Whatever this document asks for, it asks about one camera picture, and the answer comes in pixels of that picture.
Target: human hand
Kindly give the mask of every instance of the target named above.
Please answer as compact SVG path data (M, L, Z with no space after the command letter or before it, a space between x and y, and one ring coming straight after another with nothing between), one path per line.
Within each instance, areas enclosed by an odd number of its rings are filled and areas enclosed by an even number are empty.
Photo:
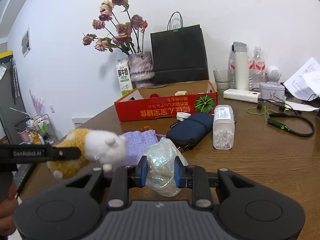
M16 230L13 222L13 213L18 206L18 201L15 199L16 193L16 186L12 183L7 199L0 203L0 236L12 235Z

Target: fuzzy purple vase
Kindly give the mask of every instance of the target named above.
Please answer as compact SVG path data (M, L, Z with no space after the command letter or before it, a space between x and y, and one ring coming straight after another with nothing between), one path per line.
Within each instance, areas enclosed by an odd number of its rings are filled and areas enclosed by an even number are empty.
M128 56L131 81L135 82L136 87L150 87L150 81L155 76L152 55L150 51L130 54Z

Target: glass cup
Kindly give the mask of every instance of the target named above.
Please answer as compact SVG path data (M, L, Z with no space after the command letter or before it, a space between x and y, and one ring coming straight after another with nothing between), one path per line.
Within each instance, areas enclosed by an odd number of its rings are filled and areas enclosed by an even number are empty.
M218 93L223 94L225 90L230 88L231 70L214 70L213 75L217 84Z

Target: pink basket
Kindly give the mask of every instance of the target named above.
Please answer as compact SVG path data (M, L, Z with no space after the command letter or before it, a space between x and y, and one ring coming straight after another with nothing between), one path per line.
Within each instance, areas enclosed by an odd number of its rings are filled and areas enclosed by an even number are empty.
M28 136L29 132L27 130L24 130L23 132L18 132L18 134L20 135L21 139L24 142L29 142L30 141L30 138Z

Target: green pumpkin print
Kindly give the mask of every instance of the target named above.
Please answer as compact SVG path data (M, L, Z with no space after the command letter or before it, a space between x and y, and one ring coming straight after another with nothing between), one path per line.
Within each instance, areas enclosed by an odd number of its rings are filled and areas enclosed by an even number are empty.
M214 100L209 95L203 95L197 98L195 102L197 112L210 113L214 108Z

